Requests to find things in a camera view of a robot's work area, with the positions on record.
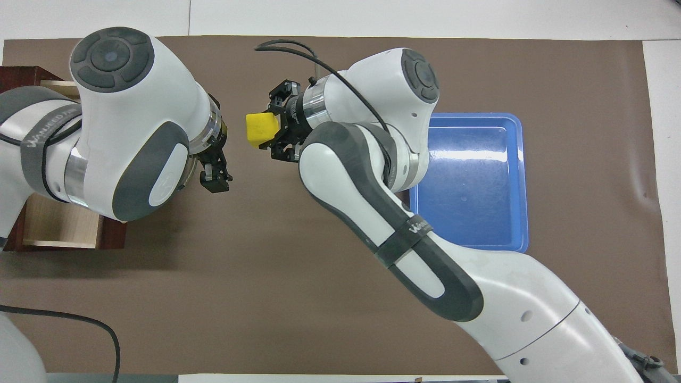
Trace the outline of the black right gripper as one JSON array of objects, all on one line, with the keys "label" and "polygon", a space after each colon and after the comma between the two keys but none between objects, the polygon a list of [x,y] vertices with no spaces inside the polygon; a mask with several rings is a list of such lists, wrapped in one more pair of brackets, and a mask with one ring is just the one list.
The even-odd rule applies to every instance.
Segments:
[{"label": "black right gripper", "polygon": [[300,146],[313,128],[304,112],[304,94],[300,83],[283,80],[269,93],[268,112],[283,113],[281,135],[276,135],[270,145],[271,158],[282,162],[299,162]]}]

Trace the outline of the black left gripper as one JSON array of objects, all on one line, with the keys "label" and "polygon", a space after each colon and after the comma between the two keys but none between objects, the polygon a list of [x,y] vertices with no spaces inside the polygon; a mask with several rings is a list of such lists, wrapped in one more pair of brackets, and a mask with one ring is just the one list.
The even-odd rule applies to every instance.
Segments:
[{"label": "black left gripper", "polygon": [[200,173],[200,183],[211,193],[222,193],[229,190],[228,182],[233,180],[223,152],[227,141],[226,125],[221,116],[219,102],[212,95],[208,97],[211,107],[209,119],[198,136],[198,160],[204,167]]}]

